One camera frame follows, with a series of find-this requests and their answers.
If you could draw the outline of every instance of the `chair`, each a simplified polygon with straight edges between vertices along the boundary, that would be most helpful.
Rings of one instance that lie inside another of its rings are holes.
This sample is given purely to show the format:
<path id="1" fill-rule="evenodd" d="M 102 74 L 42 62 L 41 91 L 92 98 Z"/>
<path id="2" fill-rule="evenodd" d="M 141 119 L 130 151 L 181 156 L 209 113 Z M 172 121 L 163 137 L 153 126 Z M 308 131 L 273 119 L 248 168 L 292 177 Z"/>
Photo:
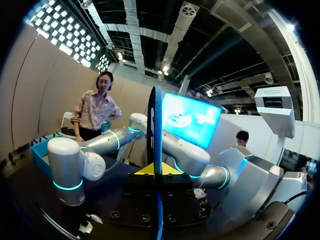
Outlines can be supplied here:
<path id="1" fill-rule="evenodd" d="M 62 121 L 61 121 L 61 129 L 63 128 L 64 126 L 64 121 L 65 119 L 68 119 L 69 121 L 71 120 L 73 114 L 72 112 L 68 112 L 66 111 L 64 114 L 63 114 L 63 117 L 62 117 Z M 76 137 L 74 135 L 68 135 L 68 134 L 64 134 L 62 133 L 61 131 L 61 134 L 60 134 L 62 137 L 65 137 L 65 138 L 69 138 L 69 139 L 76 139 Z"/>

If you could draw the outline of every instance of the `yellow triangle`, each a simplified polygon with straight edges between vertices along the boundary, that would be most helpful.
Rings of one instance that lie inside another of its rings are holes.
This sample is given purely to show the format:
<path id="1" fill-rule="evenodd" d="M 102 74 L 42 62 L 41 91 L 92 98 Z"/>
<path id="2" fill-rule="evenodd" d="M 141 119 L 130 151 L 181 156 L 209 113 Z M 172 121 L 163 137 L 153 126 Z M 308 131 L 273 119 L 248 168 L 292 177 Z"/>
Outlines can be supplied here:
<path id="1" fill-rule="evenodd" d="M 150 165 L 146 166 L 145 168 L 141 169 L 140 171 L 137 171 L 135 174 L 143 175 L 143 174 L 149 174 L 149 175 L 155 175 L 155 168 L 154 163 L 151 163 Z M 168 174 L 181 174 L 178 170 L 175 170 L 173 167 L 169 166 L 166 163 L 162 163 L 162 175 L 168 175 Z"/>

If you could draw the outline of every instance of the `glowing blue ring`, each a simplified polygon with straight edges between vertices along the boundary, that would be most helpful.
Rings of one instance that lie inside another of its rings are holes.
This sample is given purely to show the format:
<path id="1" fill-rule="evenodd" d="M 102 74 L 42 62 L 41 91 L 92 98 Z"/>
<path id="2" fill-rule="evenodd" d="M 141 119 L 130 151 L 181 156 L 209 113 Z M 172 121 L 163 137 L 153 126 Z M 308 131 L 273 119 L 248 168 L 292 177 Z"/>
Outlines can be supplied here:
<path id="1" fill-rule="evenodd" d="M 180 173 L 184 173 L 184 171 L 182 171 L 178 166 L 177 166 L 177 163 L 176 162 L 174 162 L 174 166 L 175 166 L 175 168 L 180 172 Z M 190 178 L 192 178 L 192 179 L 199 179 L 200 178 L 200 176 L 191 176 L 191 175 L 189 175 L 190 176 Z"/>
<path id="2" fill-rule="evenodd" d="M 62 189 L 62 190 L 66 190 L 66 191 L 71 191 L 71 190 L 75 190 L 77 188 L 79 188 L 82 183 L 83 183 L 83 180 L 81 179 L 81 182 L 79 183 L 79 185 L 77 186 L 74 186 L 74 187 L 62 187 L 62 186 L 59 186 L 58 184 L 55 183 L 55 181 L 52 181 L 53 184 L 58 188 L 58 189 Z"/>
<path id="3" fill-rule="evenodd" d="M 222 186 L 221 187 L 218 187 L 217 189 L 222 189 L 225 185 L 226 185 L 226 183 L 227 183 L 227 181 L 228 181 L 228 171 L 227 171 L 227 169 L 223 166 L 222 167 L 223 168 L 223 170 L 225 171 L 225 180 L 224 180 L 224 183 L 222 184 Z"/>
<path id="4" fill-rule="evenodd" d="M 118 148 L 117 148 L 117 150 L 119 150 L 119 148 L 120 148 L 120 141 L 119 141 L 118 136 L 117 136 L 113 131 L 109 131 L 109 133 L 112 133 L 112 134 L 115 136 L 116 141 L 118 142 Z"/>
<path id="5" fill-rule="evenodd" d="M 139 132 L 140 132 L 140 130 L 133 129 L 133 128 L 129 127 L 129 126 L 128 126 L 128 129 L 129 129 L 131 132 L 136 132 L 136 133 L 139 133 Z"/>

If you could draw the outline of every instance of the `black pants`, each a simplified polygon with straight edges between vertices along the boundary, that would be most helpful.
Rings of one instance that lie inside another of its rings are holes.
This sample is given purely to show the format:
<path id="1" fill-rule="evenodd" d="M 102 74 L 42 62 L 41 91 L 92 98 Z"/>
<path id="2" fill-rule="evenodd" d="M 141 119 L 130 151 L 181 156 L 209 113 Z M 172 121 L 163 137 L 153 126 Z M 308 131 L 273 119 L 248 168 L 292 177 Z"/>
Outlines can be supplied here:
<path id="1" fill-rule="evenodd" d="M 83 140 L 88 141 L 94 139 L 95 137 L 101 135 L 101 129 L 99 130 L 90 130 L 79 126 L 79 133 Z"/>

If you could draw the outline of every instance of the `blue screen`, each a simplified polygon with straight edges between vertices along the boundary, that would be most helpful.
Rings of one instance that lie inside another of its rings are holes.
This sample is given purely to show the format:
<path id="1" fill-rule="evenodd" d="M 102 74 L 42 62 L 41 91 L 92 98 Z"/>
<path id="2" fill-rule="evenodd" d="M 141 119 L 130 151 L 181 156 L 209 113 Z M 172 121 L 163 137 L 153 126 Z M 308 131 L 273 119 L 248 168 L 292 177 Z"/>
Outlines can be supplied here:
<path id="1" fill-rule="evenodd" d="M 205 102 L 166 93 L 162 100 L 162 128 L 207 149 L 221 111 L 220 107 Z"/>

